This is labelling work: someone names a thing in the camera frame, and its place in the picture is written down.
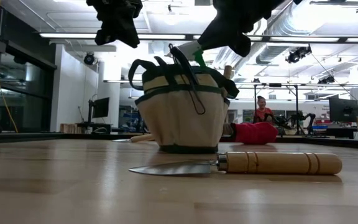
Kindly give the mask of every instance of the person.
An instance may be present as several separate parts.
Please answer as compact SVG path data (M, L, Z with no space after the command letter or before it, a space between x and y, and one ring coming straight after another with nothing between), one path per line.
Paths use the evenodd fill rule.
M259 108L254 113L254 123L265 121L265 114L273 115L273 111L266 107L266 99L263 96L258 96L258 106ZM268 117L267 121L270 124L273 123L271 117Z

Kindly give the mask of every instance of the canvas bag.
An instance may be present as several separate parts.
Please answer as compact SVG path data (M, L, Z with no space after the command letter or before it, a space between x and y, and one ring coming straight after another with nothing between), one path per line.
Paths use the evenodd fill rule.
M176 64L167 65L154 57L160 66L135 60L129 81L144 95L135 101L144 121L160 146L170 153L215 153L222 136L223 123L230 101L239 92L235 83L208 67L191 67L185 56L171 49ZM143 86L135 86L133 77L138 66Z

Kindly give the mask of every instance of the desk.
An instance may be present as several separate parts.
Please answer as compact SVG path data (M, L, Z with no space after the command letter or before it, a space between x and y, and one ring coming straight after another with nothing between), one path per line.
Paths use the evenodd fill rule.
M327 128L326 135L354 139L356 132L358 132L357 128Z
M358 223L358 150L309 144L245 146L219 152L331 152L338 176L159 177L137 166L215 159L158 153L155 142L61 139L0 144L0 223Z
M122 128L112 128L111 124L104 124L104 123L78 123L78 127L81 128L92 128L92 132L98 128L106 128L106 130L110 130L110 132L124 132L125 130Z

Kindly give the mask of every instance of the wooden handle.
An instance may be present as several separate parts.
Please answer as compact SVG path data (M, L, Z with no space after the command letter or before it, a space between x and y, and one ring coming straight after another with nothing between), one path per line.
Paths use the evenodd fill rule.
M231 71L232 71L232 67L230 65L226 65L224 67L224 71L223 71L223 76L227 79L231 79ZM223 97L227 97L227 91L225 88L221 88L222 89L222 96Z
M227 152L227 172L246 174L333 175L342 170L334 154Z
M227 79L231 79L231 71L233 68L230 65L224 67L223 76Z
M154 140L152 134L144 134L141 136L134 136L131 138L131 142L151 141Z

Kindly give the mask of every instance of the spotlight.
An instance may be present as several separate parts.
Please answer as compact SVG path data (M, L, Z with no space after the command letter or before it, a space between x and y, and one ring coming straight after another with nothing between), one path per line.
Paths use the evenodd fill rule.
M312 53L312 51L311 51L310 45L309 45L309 47L300 47L300 48L296 49L295 51L291 51L289 56L285 59L285 61L287 61L288 63L297 63L301 59L306 57L306 55L311 54L311 53Z
M334 83L335 82L335 78L333 75L328 76L327 78L323 78L318 80L317 84L330 84L330 83Z
M86 56L84 58L84 63L86 65L94 65L98 62L98 59L96 57L94 57L94 53L93 52L88 52L86 53Z

